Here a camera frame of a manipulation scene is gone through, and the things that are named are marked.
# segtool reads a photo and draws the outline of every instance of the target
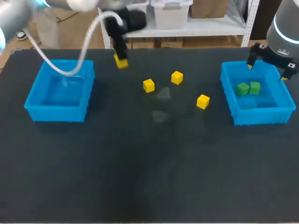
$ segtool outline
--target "yellow cube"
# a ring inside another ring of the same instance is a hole
[[[155,90],[155,83],[151,79],[145,80],[143,81],[143,88],[146,92],[153,92]]]
[[[128,60],[127,59],[120,60],[116,53],[114,54],[114,59],[115,59],[116,65],[119,69],[124,69],[129,66]]]
[[[171,81],[177,85],[180,84],[183,81],[183,74],[180,73],[179,71],[175,71],[171,75]]]
[[[200,107],[201,109],[206,109],[206,107],[209,105],[209,103],[210,103],[210,98],[205,95],[201,95],[197,99],[196,106]]]

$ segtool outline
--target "white storage box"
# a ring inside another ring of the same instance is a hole
[[[131,4],[127,5],[128,9],[139,9],[146,13],[146,8],[150,4],[150,0],[133,0]]]
[[[183,29],[193,0],[151,0],[157,29]]]

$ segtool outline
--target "shoe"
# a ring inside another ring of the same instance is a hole
[[[26,33],[24,33],[23,31],[17,32],[17,40],[19,41],[23,41],[26,40],[28,37],[26,35]]]

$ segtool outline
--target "cardboard box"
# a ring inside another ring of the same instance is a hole
[[[132,44],[133,44],[133,39],[132,38],[128,38],[127,39],[127,43],[126,43],[127,48],[128,49],[132,49]]]
[[[151,49],[154,48],[154,38],[134,38],[132,48],[133,49]]]
[[[182,37],[164,37],[161,42],[161,48],[182,48]]]
[[[228,7],[228,0],[193,0],[190,8],[192,18],[222,18]]]

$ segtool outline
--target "metal shelf frame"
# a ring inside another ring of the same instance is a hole
[[[248,0],[248,19],[244,22],[243,12],[247,0],[229,0],[228,12],[224,18],[217,19],[191,19],[182,30],[157,30],[153,10],[148,10],[148,26],[144,30],[131,33],[128,37],[184,37],[184,36],[217,36],[217,35],[243,35],[241,47],[247,47],[250,34],[255,21],[260,0]],[[105,26],[101,23],[103,40],[106,49],[111,48],[110,37]]]

